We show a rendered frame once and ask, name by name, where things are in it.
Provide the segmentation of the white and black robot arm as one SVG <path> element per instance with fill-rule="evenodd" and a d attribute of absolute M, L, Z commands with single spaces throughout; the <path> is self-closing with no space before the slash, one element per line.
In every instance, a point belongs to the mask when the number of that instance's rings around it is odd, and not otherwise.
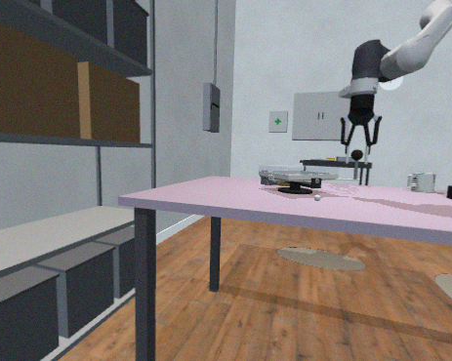
<path fill-rule="evenodd" d="M 437 44 L 452 28 L 452 0 L 434 0 L 420 17 L 423 29 L 393 50 L 380 39 L 369 40 L 354 51 L 350 84 L 339 98 L 377 94 L 378 82 L 386 83 L 423 68 Z"/>

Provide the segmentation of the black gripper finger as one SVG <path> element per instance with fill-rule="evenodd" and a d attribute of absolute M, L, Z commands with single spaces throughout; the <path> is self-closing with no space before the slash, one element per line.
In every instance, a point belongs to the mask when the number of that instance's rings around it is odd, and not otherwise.
<path fill-rule="evenodd" d="M 355 115 L 350 132 L 349 132 L 348 140 L 345 141 L 345 129 L 346 129 L 346 123 L 347 123 L 348 119 L 349 118 L 347 116 L 341 118 L 341 122 L 342 122 L 341 144 L 344 144 L 346 146 L 346 152 L 345 152 L 345 154 L 347 155 L 346 163 L 349 162 L 349 143 L 350 143 L 351 137 L 353 135 L 357 120 L 358 120 L 358 115 Z"/>
<path fill-rule="evenodd" d="M 373 141 L 370 141 L 370 135 L 369 135 L 369 128 L 368 128 L 368 121 L 367 121 L 367 115 L 363 115 L 363 122 L 364 122 L 364 133 L 365 133 L 365 139 L 366 139 L 366 148 L 365 148 L 365 159 L 364 164 L 367 164 L 368 161 L 368 155 L 370 154 L 370 147 L 373 144 L 377 143 L 378 140 L 378 133 L 379 133 L 379 125 L 382 120 L 382 116 L 374 115 L 374 134 L 373 134 Z M 369 146 L 370 145 L 370 146 Z"/>

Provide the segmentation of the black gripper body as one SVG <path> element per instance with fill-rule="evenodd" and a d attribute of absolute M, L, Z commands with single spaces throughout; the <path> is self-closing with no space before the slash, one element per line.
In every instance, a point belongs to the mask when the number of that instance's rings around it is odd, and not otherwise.
<path fill-rule="evenodd" d="M 350 97 L 350 108 L 348 118 L 353 123 L 355 115 L 358 115 L 356 126 L 364 126 L 363 115 L 367 115 L 367 121 L 374 117 L 374 98 L 373 94 L 360 94 Z"/>

